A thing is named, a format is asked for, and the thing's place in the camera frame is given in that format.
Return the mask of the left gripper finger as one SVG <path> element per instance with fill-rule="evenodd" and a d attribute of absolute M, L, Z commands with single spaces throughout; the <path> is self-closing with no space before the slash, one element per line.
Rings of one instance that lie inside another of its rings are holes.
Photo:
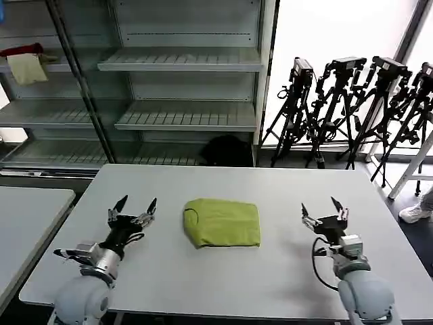
<path fill-rule="evenodd" d="M 155 212 L 157 207 L 157 198 L 154 198 L 150 203 L 147 211 L 136 216 L 132 219 L 132 224 L 138 225 L 140 227 L 149 226 L 155 219 Z"/>
<path fill-rule="evenodd" d="M 108 222 L 113 223 L 117 221 L 126 221 L 127 216 L 122 215 L 121 212 L 127 202 L 128 195 L 123 196 L 112 209 L 108 209 Z"/>

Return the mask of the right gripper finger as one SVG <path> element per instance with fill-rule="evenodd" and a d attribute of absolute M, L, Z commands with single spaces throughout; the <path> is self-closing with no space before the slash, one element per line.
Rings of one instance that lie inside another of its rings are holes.
<path fill-rule="evenodd" d="M 331 200 L 338 212 L 337 220 L 338 221 L 348 221 L 349 210 L 347 207 L 344 207 L 338 200 L 336 200 L 333 196 Z"/>
<path fill-rule="evenodd" d="M 315 231 L 315 228 L 322 225 L 322 222 L 309 216 L 309 213 L 302 203 L 302 223 L 310 230 Z"/>

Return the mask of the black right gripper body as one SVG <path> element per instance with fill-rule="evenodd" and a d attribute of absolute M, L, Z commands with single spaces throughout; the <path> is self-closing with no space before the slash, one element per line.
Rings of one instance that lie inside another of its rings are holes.
<path fill-rule="evenodd" d="M 345 236 L 345 230 L 348 226 L 346 219 L 339 219 L 337 215 L 318 218 L 313 231 L 317 235 L 325 236 L 331 245 L 339 244 L 340 238 Z"/>

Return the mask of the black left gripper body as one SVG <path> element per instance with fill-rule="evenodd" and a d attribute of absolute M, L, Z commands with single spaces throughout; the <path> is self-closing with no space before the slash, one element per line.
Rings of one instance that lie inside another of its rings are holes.
<path fill-rule="evenodd" d="M 126 221 L 108 222 L 110 233 L 103 242 L 99 243 L 100 248 L 111 250 L 118 256 L 124 256 L 126 245 L 144 237 L 142 230 L 145 227 L 132 224 L 132 219 L 136 216 L 126 216 Z"/>

